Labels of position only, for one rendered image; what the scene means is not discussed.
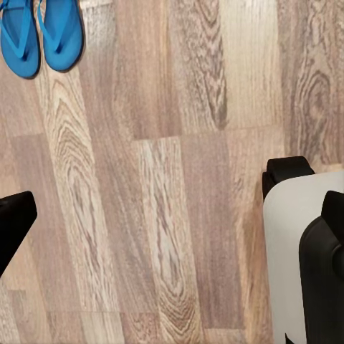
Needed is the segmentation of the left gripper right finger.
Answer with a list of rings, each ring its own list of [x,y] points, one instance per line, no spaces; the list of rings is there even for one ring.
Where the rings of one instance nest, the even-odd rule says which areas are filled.
[[[344,193],[331,190],[326,193],[321,217],[344,248]]]

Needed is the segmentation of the sandal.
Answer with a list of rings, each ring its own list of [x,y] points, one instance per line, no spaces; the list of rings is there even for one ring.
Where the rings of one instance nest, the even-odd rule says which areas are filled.
[[[32,0],[3,0],[1,52],[10,70],[24,78],[34,77],[40,66],[40,47]]]
[[[44,22],[37,10],[43,32],[44,57],[55,71],[66,71],[76,64],[83,48],[83,28],[77,0],[46,0]]]

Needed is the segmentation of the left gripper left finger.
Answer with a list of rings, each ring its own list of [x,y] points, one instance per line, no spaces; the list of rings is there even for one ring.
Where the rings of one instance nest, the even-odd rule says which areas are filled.
[[[31,191],[0,199],[0,277],[37,218]]]

